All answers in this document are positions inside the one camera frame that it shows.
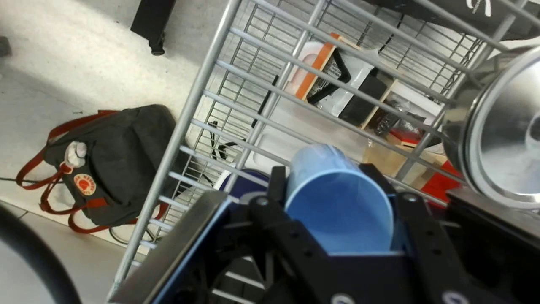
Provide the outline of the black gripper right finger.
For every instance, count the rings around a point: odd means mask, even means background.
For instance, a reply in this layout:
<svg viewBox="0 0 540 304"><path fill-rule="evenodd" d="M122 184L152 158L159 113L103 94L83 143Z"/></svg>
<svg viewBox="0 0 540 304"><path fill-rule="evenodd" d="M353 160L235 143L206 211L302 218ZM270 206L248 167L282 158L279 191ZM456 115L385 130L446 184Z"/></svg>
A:
<svg viewBox="0 0 540 304"><path fill-rule="evenodd" d="M417 192L399 191L373 165L361 163L395 212L395 255L380 256L385 295L399 304L475 304L475 288L441 221Z"/></svg>

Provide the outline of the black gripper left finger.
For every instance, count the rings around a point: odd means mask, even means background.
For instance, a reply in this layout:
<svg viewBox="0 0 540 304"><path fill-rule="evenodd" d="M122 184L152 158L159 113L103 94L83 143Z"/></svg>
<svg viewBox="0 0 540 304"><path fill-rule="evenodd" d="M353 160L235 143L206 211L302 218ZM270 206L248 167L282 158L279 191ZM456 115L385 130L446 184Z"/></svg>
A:
<svg viewBox="0 0 540 304"><path fill-rule="evenodd" d="M329 304L333 287L324 282L331 273L329 256L307 228L286 212L286 167L275 165L264 194L248 202L248 214L264 234L264 256L272 256L274 282L264 304Z"/></svg>

